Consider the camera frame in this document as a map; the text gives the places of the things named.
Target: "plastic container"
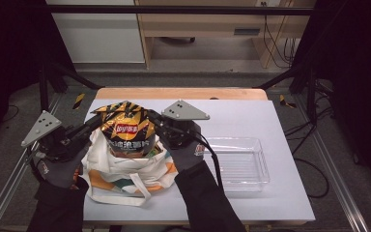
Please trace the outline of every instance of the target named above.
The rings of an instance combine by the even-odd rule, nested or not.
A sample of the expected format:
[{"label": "plastic container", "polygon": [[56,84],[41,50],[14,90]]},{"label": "plastic container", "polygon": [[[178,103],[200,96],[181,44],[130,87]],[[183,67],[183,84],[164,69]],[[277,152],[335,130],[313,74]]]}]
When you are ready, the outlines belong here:
[{"label": "plastic container", "polygon": [[[270,181],[261,142],[253,137],[208,137],[219,160],[225,193],[258,192]],[[213,172],[211,152],[206,148],[204,160]]]}]

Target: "metal frame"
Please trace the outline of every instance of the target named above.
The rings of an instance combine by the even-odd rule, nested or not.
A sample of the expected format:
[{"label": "metal frame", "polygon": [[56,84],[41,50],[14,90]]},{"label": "metal frame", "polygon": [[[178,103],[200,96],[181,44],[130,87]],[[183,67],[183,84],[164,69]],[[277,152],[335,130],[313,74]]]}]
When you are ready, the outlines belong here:
[{"label": "metal frame", "polygon": [[[299,106],[300,113],[305,122],[309,121],[309,118],[306,114],[305,103],[303,96],[293,95],[295,102]],[[312,138],[315,144],[315,147],[318,151],[319,158],[327,171],[328,178],[330,183],[332,184],[333,189],[335,190],[336,196],[338,197],[339,202],[342,205],[342,208],[345,212],[345,215],[352,226],[352,229],[357,232],[367,232],[369,231],[367,224],[357,207],[357,203],[355,202],[354,198],[352,197],[348,187],[345,184],[341,174],[339,173],[336,165],[330,153],[325,146],[325,143],[318,133],[318,130],[315,130],[312,133]]]},{"label": "metal frame", "polygon": [[[62,99],[62,94],[55,94],[52,103],[50,104],[50,113],[54,114],[57,110],[60,100]],[[2,188],[0,193],[0,219],[5,213],[12,197],[22,180],[22,177],[29,165],[30,153],[38,149],[38,142],[35,142],[31,148],[25,149],[17,162],[14,171],[9,177],[7,183]]]},{"label": "metal frame", "polygon": [[[56,14],[179,14],[179,15],[313,15],[313,14],[325,14],[326,10],[315,10],[313,8],[265,8],[265,7],[201,7],[201,6],[190,6],[190,7],[173,7],[173,6],[102,6],[102,5],[25,5],[20,6],[22,11],[44,11]],[[48,110],[54,114],[59,100],[62,95],[59,94],[58,98],[52,101],[51,106],[47,105],[47,91],[46,91],[46,79],[50,78],[47,76],[47,68],[42,69],[40,73],[41,82],[41,105],[42,108],[51,108]],[[69,71],[61,70],[62,73],[68,73]],[[80,78],[76,73],[68,73],[71,77],[78,79],[78,81],[84,83],[90,87],[93,83]],[[6,208],[8,207],[14,192],[16,191],[28,165],[29,154],[33,149],[37,149],[37,142],[32,146],[31,149],[25,149],[21,155],[11,177],[8,179],[6,185],[0,193],[0,219],[3,216]]]}]

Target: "aluminum rail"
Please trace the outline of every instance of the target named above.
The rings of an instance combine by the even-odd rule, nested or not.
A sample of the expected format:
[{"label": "aluminum rail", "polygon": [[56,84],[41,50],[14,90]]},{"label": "aluminum rail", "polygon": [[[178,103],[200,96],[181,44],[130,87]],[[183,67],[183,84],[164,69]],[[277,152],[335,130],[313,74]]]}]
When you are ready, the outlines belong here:
[{"label": "aluminum rail", "polygon": [[313,15],[330,12],[313,8],[231,6],[26,5],[20,8],[61,14]]},{"label": "aluminum rail", "polygon": [[[63,96],[62,94],[55,95],[55,98],[53,99],[52,103],[49,106],[49,108],[51,109],[50,113],[54,114],[56,112],[60,99],[62,99],[62,96]],[[7,209],[9,203],[11,202],[12,197],[14,196],[14,193],[17,187],[19,186],[23,175],[25,174],[25,171],[29,165],[30,153],[33,153],[36,149],[38,149],[38,146],[39,146],[38,142],[35,142],[32,145],[32,148],[29,148],[29,150],[28,148],[26,148],[23,151],[19,158],[19,161],[17,162],[14,168],[14,171],[12,172],[5,186],[2,188],[0,193],[0,219],[4,215],[5,210]]]},{"label": "aluminum rail", "polygon": [[[305,121],[308,121],[309,119],[306,114],[303,97],[300,97],[298,95],[293,96],[299,106],[303,119]],[[314,140],[314,144],[318,150],[319,158],[321,159],[321,162],[329,177],[330,183],[332,184],[332,187],[335,190],[336,196],[338,197],[338,200],[342,205],[342,208],[345,212],[345,215],[349,223],[352,226],[352,229],[355,232],[368,232],[369,229],[362,214],[360,213],[359,208],[357,207],[357,203],[355,202],[354,198],[349,192],[348,187],[345,184],[345,181],[343,180],[341,174],[336,168],[336,165],[334,164],[334,161],[330,156],[329,151],[325,146],[325,143],[321,135],[318,133],[318,130],[315,130],[312,133],[312,137]]]}]

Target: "white tabletop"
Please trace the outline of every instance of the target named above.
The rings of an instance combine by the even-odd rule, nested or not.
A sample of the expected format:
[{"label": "white tabletop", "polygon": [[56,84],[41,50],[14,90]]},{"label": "white tabletop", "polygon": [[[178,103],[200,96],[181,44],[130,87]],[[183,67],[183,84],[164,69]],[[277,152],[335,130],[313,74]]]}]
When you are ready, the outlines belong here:
[{"label": "white tabletop", "polygon": [[[124,100],[94,100],[94,109]],[[128,100],[156,112],[176,100]],[[315,220],[272,101],[185,100],[210,114],[197,121],[206,137],[255,137],[260,139],[270,182],[246,197],[229,196],[244,224],[303,224]],[[88,113],[86,120],[93,117]],[[176,185],[142,207],[100,204],[85,199],[84,220],[96,224],[187,224],[186,204]]]}]

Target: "black glove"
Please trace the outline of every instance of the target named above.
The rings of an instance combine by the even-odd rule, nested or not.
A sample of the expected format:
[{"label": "black glove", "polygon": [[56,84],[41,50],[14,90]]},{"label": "black glove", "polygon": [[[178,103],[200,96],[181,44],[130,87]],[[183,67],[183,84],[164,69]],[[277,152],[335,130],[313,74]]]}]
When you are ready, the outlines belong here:
[{"label": "black glove", "polygon": [[36,163],[42,177],[51,185],[64,188],[75,189],[75,182],[78,175],[82,173],[81,161],[86,155],[88,146],[72,159],[66,162],[52,162],[49,159],[39,159]]},{"label": "black glove", "polygon": [[[193,126],[189,128],[192,134],[201,139],[201,128],[196,123],[192,122]],[[172,149],[168,146],[168,142],[164,138],[160,138],[160,142],[170,153],[173,158],[174,164],[179,172],[189,169],[203,160],[205,147],[198,141],[193,140],[185,147]]]}]

